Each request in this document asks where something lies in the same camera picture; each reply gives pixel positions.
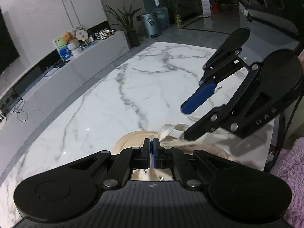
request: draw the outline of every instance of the water dispenser bottle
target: water dispenser bottle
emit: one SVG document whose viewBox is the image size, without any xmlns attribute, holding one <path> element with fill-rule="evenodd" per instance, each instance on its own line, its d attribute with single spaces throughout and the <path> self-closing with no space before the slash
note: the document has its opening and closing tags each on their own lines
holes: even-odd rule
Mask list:
<svg viewBox="0 0 304 228">
<path fill-rule="evenodd" d="M 166 7 L 161 6 L 159 4 L 159 0 L 154 1 L 156 5 L 156 9 L 154 10 L 154 12 L 156 13 L 159 26 L 161 27 L 161 29 L 169 28 L 170 23 L 168 9 Z"/>
</svg>

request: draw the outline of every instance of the black wire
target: black wire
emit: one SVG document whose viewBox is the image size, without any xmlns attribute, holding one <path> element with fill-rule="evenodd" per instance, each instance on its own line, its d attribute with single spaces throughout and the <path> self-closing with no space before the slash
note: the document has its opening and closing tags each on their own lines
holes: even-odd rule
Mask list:
<svg viewBox="0 0 304 228">
<path fill-rule="evenodd" d="M 25 105 L 25 100 L 22 99 L 22 98 L 20 98 L 19 100 L 17 100 L 17 104 L 16 104 L 15 108 L 14 108 L 12 111 L 9 112 L 9 113 L 11 113 L 11 114 L 17 113 L 17 119 L 18 119 L 18 121 L 20 121 L 20 122 L 25 122 L 25 121 L 29 118 L 29 115 L 23 110 L 24 105 Z M 26 115 L 25 120 L 21 120 L 21 119 L 19 118 L 19 114 L 20 114 L 21 112 L 23 112 L 23 113 Z"/>
<path fill-rule="evenodd" d="M 288 129 L 290 127 L 290 124 L 292 122 L 292 118 L 293 116 L 295 115 L 295 112 L 301 102 L 301 99 L 303 98 L 304 96 L 304 93 L 301 93 L 301 95 L 299 96 L 298 100 L 297 100 L 297 103 L 295 104 L 293 110 L 292 110 L 292 113 L 291 113 L 291 116 L 288 120 L 288 123 L 287 123 L 287 126 L 285 128 L 285 131 L 284 131 L 284 136 L 282 138 L 282 140 L 279 141 L 279 143 L 277 143 L 277 146 L 276 146 L 276 150 L 275 150 L 275 153 L 274 153 L 274 156 L 273 156 L 273 159 L 271 161 L 269 161 L 266 165 L 265 165 L 265 168 L 264 168 L 264 171 L 265 172 L 270 172 L 271 168 L 275 165 L 278 157 L 279 157 L 279 154 L 283 148 L 283 144 L 284 144 L 284 141 L 286 139 L 286 135 L 287 135 L 287 132 L 288 132 Z"/>
</svg>

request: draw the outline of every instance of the orange stuffed toy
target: orange stuffed toy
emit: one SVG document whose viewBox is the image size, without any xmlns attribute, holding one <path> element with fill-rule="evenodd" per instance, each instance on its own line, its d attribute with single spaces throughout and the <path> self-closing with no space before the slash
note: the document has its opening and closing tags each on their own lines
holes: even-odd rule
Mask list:
<svg viewBox="0 0 304 228">
<path fill-rule="evenodd" d="M 65 34 L 63 34 L 63 36 L 61 37 L 63 42 L 67 45 L 69 43 L 69 41 L 71 39 L 73 39 L 73 35 L 70 32 L 66 32 Z"/>
</svg>

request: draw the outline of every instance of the gray trash bin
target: gray trash bin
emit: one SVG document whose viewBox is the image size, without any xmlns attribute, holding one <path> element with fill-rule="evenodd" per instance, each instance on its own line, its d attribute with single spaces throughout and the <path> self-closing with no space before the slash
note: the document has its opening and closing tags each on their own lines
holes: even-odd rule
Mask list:
<svg viewBox="0 0 304 228">
<path fill-rule="evenodd" d="M 158 25 L 156 13 L 144 13 L 140 17 L 145 27 L 147 38 L 156 38 L 161 35 L 161 28 Z"/>
</svg>

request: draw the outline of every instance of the marble table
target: marble table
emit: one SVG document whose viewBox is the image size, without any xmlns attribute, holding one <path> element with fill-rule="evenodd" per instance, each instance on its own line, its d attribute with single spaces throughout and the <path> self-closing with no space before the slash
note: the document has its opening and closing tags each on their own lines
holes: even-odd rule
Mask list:
<svg viewBox="0 0 304 228">
<path fill-rule="evenodd" d="M 16 186 L 25 178 L 100 150 L 112 150 L 132 131 L 158 131 L 162 125 L 193 124 L 180 105 L 198 88 L 202 66 L 214 49 L 156 42 L 113 70 L 60 114 L 36 139 L 0 187 L 0 227 L 16 224 L 20 215 L 13 202 Z M 246 76 L 245 68 L 230 76 L 196 111 L 206 114 L 227 103 Z M 241 140 L 232 134 L 206 134 L 245 165 L 264 168 L 273 122 Z"/>
</svg>

